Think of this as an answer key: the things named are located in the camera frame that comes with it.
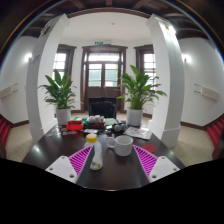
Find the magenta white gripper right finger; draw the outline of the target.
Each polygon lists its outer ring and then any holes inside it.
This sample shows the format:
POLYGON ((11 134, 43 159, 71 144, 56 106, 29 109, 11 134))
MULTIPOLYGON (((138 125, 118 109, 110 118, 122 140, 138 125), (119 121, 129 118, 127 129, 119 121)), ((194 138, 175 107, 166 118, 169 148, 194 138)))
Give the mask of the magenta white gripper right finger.
POLYGON ((134 145, 134 149, 146 179, 150 183, 179 171, 179 168, 166 156, 157 157, 137 145, 134 145))

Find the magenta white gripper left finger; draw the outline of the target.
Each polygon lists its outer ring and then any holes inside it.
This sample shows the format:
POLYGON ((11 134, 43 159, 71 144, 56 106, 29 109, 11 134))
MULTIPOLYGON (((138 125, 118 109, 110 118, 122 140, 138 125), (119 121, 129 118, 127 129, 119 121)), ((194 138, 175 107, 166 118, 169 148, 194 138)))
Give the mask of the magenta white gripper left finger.
POLYGON ((84 169, 84 166, 86 165, 87 159, 92 152, 93 146, 90 145, 70 155, 69 157, 62 155, 48 168, 46 168, 46 171, 67 181, 76 183, 84 169))

